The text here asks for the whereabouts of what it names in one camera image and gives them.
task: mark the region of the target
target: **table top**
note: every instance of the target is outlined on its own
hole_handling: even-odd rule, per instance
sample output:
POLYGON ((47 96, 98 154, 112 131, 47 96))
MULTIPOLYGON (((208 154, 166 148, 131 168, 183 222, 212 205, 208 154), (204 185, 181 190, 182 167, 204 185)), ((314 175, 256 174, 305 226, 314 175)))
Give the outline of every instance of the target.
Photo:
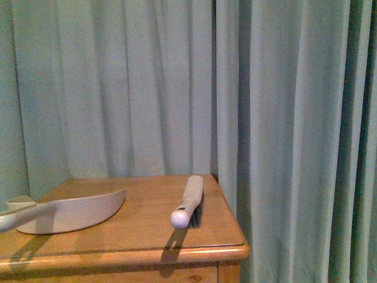
POLYGON ((123 188, 127 197, 115 215, 90 228, 53 235, 15 229, 0 234, 0 272, 245 258, 249 246, 219 184, 212 175, 202 176, 203 215, 196 229, 170 225, 170 213, 180 204, 189 175, 68 180, 38 202, 123 188))

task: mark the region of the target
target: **wood grain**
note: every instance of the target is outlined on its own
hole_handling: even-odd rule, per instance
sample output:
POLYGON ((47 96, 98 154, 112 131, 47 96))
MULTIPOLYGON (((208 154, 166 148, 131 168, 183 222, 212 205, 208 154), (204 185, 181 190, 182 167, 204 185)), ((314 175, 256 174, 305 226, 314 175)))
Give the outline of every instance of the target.
POLYGON ((156 283, 215 283, 217 282, 216 264, 206 266, 190 265, 165 265, 165 266, 133 266, 129 268, 110 269, 73 269, 65 272, 36 272, 28 274, 17 274, 5 278, 0 275, 1 282, 13 283, 27 281, 28 283, 44 282, 156 282, 156 283))
POLYGON ((240 282, 240 262, 226 261, 218 264, 218 283, 240 282))

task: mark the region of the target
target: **light blue curtain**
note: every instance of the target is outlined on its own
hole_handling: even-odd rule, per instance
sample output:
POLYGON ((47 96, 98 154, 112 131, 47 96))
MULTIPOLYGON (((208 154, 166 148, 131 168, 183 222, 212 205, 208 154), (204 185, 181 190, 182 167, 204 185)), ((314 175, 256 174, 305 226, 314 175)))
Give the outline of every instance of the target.
POLYGON ((251 246, 242 282, 377 282, 376 11, 2 1, 0 204, 212 173, 251 246))
POLYGON ((28 195, 28 178, 16 83, 10 1, 0 2, 0 211, 5 201, 28 195))

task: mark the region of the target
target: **wooden table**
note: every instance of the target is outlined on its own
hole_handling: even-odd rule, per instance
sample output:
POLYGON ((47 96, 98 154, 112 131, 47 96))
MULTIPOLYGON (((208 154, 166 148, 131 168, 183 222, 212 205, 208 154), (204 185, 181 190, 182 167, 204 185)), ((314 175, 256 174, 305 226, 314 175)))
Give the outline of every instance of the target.
POLYGON ((174 229, 188 176, 68 180, 38 200, 80 198, 127 188, 120 210, 80 231, 0 234, 5 282, 239 282, 249 246, 220 186, 204 177, 201 227, 174 229))

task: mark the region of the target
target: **curtain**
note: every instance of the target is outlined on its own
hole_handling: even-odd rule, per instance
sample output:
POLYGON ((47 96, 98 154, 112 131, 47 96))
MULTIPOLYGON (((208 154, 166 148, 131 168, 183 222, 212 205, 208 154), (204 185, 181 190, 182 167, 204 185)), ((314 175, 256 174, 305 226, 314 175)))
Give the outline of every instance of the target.
POLYGON ((376 282, 376 3, 239 11, 243 280, 376 282))
POLYGON ((242 282, 377 282, 375 1, 0 5, 0 209, 212 173, 242 282))

